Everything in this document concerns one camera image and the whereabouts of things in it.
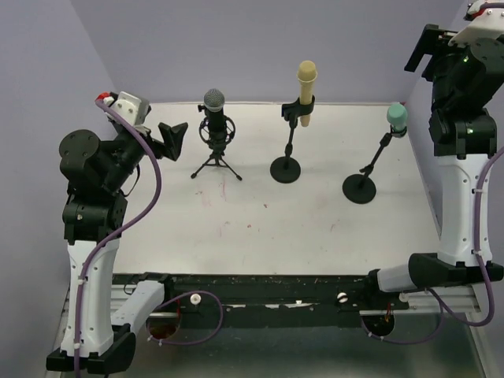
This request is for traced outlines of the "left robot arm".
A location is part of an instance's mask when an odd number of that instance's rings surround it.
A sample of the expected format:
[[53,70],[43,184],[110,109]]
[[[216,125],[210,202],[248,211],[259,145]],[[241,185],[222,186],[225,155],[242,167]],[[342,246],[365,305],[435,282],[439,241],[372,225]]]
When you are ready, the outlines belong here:
[[46,358],[49,371],[123,372],[131,365],[139,329],[150,313],[174,303],[165,278],[144,280],[120,308],[111,310],[113,266],[125,227],[128,205],[121,187],[150,148],[154,159],[177,160],[186,123],[160,123],[162,140],[147,128],[135,138],[115,124],[117,136],[102,141],[89,130],[70,132],[60,143],[60,170],[68,180],[62,214],[71,268],[69,314],[59,348]]

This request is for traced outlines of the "black silver-head microphone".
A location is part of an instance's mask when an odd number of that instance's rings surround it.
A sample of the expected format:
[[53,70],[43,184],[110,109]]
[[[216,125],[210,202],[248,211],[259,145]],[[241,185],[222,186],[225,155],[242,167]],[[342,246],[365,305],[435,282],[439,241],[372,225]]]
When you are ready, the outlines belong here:
[[224,104],[225,97],[220,90],[212,88],[204,94],[203,105],[206,108],[210,138],[219,142],[223,142],[227,134]]

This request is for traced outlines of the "black tripod shock-mount stand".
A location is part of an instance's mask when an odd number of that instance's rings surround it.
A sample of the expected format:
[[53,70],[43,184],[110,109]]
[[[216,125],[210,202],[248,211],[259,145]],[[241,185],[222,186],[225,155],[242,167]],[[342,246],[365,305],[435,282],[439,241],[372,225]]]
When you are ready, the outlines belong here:
[[211,154],[209,158],[191,174],[194,179],[205,167],[227,168],[236,177],[237,180],[242,181],[243,178],[224,160],[225,150],[233,139],[235,138],[235,123],[234,121],[224,114],[226,120],[227,134],[223,142],[215,141],[210,138],[208,129],[208,118],[206,117],[206,108],[204,105],[198,105],[198,111],[203,112],[205,117],[198,127],[198,134],[200,139],[209,147]]

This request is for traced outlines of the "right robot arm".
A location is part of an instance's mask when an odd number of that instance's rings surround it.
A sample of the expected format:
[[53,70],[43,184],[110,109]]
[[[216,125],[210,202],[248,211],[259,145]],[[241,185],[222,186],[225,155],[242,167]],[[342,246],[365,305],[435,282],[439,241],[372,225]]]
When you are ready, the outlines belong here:
[[486,104],[503,85],[503,37],[477,33],[470,42],[434,24],[424,27],[405,70],[430,61],[422,76],[432,83],[429,134],[442,181],[443,220],[439,249],[411,254],[404,265],[375,269],[362,289],[364,303],[378,309],[391,292],[420,291],[500,281],[487,241],[490,163],[497,156],[497,124]]

